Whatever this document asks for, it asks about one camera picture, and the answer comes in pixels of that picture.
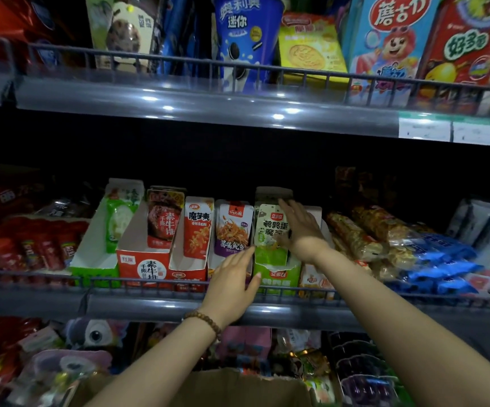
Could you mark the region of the long clear cracker pack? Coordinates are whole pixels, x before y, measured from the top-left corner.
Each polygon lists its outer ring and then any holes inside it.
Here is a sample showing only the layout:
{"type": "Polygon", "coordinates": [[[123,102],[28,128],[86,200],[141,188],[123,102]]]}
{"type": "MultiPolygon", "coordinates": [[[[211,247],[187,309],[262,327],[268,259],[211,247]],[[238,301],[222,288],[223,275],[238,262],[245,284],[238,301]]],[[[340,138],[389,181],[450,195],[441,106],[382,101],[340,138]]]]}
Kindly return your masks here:
{"type": "Polygon", "coordinates": [[[351,209],[353,219],[377,240],[390,246],[422,244],[420,235],[405,222],[378,205],[356,205],[351,209]]]}
{"type": "Polygon", "coordinates": [[[326,222],[357,260],[370,263],[385,258],[384,246],[346,215],[330,212],[326,222]]]}

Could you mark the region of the white black snack packets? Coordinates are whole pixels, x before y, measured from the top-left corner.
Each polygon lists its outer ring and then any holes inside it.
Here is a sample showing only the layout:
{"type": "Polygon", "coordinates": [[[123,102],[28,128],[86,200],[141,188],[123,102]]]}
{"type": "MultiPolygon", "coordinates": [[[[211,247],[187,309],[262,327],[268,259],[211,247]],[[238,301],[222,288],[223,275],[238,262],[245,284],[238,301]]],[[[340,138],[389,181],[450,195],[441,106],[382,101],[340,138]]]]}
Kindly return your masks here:
{"type": "Polygon", "coordinates": [[[462,199],[445,233],[471,246],[476,253],[474,261],[490,273],[490,202],[462,199]]]}

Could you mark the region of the shiny red snack bag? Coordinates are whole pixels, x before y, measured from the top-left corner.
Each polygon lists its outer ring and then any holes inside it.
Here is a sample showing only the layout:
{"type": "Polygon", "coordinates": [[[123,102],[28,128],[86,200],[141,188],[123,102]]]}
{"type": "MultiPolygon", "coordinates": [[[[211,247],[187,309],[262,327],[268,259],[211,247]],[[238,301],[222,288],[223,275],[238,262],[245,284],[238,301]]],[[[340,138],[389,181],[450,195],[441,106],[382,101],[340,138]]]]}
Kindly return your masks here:
{"type": "Polygon", "coordinates": [[[7,39],[18,69],[32,63],[27,44],[57,44],[65,32],[50,0],[0,0],[0,38],[7,39]]]}

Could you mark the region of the grey metal shelf with labels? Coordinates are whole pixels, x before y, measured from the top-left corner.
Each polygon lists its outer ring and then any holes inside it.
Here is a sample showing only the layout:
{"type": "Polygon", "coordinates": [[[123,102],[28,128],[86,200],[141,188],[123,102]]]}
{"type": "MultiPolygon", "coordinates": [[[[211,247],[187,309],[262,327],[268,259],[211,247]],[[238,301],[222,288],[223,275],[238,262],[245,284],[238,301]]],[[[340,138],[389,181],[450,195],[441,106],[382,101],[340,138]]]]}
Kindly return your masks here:
{"type": "Polygon", "coordinates": [[[270,70],[267,83],[249,93],[224,92],[220,78],[222,62],[208,64],[209,76],[159,75],[98,69],[97,55],[132,56],[82,47],[27,44],[32,63],[22,73],[13,57],[11,44],[0,38],[0,107],[27,111],[115,116],[147,120],[199,122],[203,124],[288,129],[355,136],[398,138],[400,112],[429,113],[458,118],[490,119],[485,116],[439,112],[411,107],[416,90],[424,80],[407,80],[414,85],[404,108],[356,106],[348,101],[354,74],[339,88],[297,86],[282,83],[286,68],[270,70]]]}

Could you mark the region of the green clear snack packet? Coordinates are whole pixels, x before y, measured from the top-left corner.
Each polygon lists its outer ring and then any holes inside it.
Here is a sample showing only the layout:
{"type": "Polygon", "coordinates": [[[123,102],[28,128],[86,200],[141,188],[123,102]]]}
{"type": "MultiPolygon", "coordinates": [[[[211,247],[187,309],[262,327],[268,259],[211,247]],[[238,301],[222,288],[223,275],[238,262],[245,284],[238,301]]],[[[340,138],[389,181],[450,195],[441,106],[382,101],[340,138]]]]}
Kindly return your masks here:
{"type": "Polygon", "coordinates": [[[106,253],[115,253],[119,240],[126,231],[138,205],[137,202],[128,199],[106,197],[106,253]]]}

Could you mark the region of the light blue cartoon box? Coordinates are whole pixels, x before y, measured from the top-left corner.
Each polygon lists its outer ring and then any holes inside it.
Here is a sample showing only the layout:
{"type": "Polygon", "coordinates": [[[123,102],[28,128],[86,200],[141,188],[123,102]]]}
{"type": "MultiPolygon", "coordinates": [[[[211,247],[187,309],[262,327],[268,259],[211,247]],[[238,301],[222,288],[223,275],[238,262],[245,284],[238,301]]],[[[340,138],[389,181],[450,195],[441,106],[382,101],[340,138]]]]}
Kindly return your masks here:
{"type": "Polygon", "coordinates": [[[406,107],[441,0],[351,0],[342,36],[352,105],[406,107]]]}

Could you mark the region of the red pie box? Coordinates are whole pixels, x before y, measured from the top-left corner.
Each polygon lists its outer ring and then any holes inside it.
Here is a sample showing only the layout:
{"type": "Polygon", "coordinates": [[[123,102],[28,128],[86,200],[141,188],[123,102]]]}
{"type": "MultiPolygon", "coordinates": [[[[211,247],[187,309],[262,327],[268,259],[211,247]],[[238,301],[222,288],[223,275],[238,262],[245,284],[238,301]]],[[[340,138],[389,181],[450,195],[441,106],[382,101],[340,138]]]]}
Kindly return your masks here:
{"type": "Polygon", "coordinates": [[[490,0],[443,0],[411,102],[415,109],[485,116],[490,112],[490,0]]]}

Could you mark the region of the clear toy package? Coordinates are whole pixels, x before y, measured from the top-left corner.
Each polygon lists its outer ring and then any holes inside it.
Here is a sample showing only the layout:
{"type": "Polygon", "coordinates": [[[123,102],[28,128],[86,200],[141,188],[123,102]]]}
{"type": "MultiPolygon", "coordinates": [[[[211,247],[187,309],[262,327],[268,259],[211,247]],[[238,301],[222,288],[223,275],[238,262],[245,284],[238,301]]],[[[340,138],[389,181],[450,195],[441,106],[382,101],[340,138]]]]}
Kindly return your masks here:
{"type": "Polygon", "coordinates": [[[82,381],[108,375],[112,360],[105,350],[41,351],[6,385],[6,401],[13,407],[64,407],[82,381]]]}

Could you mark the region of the orange white display box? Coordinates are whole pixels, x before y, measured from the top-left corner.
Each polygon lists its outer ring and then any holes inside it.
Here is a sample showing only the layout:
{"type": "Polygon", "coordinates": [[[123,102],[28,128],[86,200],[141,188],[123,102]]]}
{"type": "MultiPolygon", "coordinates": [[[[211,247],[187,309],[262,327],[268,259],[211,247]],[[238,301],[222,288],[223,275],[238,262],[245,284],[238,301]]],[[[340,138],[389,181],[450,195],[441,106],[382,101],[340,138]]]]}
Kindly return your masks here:
{"type": "MultiPolygon", "coordinates": [[[[329,244],[330,248],[335,249],[335,245],[331,238],[331,233],[327,223],[322,219],[322,209],[317,206],[304,206],[305,209],[312,214],[319,226],[323,237],[329,244]]],[[[309,264],[302,265],[302,271],[299,280],[299,287],[303,287],[298,293],[303,298],[325,298],[333,300],[335,297],[335,289],[329,282],[326,276],[319,272],[315,266],[309,264]]]]}

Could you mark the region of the row of red snack packets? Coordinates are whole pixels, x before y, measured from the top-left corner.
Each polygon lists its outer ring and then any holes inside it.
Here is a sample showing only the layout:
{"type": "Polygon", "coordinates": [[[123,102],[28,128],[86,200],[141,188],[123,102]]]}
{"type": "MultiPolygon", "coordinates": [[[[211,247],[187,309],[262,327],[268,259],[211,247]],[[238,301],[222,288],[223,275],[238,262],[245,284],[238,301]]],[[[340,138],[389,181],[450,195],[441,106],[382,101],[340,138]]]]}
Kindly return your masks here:
{"type": "Polygon", "coordinates": [[[90,224],[88,218],[18,215],[0,224],[0,270],[63,271],[90,224]]]}

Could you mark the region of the green white display box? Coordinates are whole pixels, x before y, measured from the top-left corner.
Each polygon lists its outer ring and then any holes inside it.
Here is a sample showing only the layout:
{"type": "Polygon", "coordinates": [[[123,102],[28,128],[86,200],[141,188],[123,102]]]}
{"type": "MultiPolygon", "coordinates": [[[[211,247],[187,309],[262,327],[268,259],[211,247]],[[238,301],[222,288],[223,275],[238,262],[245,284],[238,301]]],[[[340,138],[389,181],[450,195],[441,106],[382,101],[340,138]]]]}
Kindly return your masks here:
{"type": "Polygon", "coordinates": [[[72,275],[79,279],[76,285],[120,287],[119,260],[116,251],[111,254],[106,253],[106,197],[128,199],[140,205],[144,193],[145,186],[140,179],[110,178],[108,180],[103,197],[70,263],[72,275]]]}

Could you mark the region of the person's right hand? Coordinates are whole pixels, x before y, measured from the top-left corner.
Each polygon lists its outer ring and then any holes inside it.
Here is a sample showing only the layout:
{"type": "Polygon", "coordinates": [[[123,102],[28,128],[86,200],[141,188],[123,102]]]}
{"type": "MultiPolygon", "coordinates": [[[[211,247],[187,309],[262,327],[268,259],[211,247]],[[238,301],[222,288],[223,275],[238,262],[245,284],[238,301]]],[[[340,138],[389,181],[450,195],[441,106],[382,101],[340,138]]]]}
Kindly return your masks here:
{"type": "Polygon", "coordinates": [[[315,218],[295,200],[284,201],[280,198],[278,204],[286,214],[289,232],[292,232],[293,246],[289,252],[303,263],[314,265],[322,271],[323,258],[331,248],[315,218]]]}

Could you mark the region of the green white snack packet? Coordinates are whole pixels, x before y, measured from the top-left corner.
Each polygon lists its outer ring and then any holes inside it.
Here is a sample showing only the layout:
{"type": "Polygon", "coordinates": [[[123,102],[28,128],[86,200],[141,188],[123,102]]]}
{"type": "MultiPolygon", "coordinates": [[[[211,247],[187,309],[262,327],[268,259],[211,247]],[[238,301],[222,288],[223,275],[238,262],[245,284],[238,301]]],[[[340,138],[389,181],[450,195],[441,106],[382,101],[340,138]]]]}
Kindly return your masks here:
{"type": "Polygon", "coordinates": [[[279,205],[258,205],[254,235],[256,263],[273,267],[285,266],[289,251],[281,246],[276,238],[288,232],[289,222],[279,205]]]}

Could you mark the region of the brown cardboard box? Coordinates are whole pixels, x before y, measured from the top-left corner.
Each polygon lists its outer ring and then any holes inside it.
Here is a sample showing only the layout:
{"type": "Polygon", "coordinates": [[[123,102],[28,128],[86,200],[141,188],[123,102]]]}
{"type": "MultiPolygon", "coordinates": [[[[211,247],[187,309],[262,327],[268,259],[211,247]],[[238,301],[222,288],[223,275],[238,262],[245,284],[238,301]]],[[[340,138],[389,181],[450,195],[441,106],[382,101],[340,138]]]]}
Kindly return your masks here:
{"type": "Polygon", "coordinates": [[[296,379],[267,378],[235,369],[191,372],[167,407],[318,407],[296,379]]]}

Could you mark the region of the grey owl plush toy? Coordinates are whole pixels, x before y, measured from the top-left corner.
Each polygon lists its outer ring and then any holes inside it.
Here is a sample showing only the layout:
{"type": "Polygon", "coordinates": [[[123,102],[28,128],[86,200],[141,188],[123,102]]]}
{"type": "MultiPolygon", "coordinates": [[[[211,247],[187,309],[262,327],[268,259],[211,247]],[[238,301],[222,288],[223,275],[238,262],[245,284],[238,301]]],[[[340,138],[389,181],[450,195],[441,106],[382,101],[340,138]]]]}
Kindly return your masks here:
{"type": "Polygon", "coordinates": [[[66,323],[63,335],[71,349],[122,347],[128,326],[128,321],[79,317],[66,323]]]}

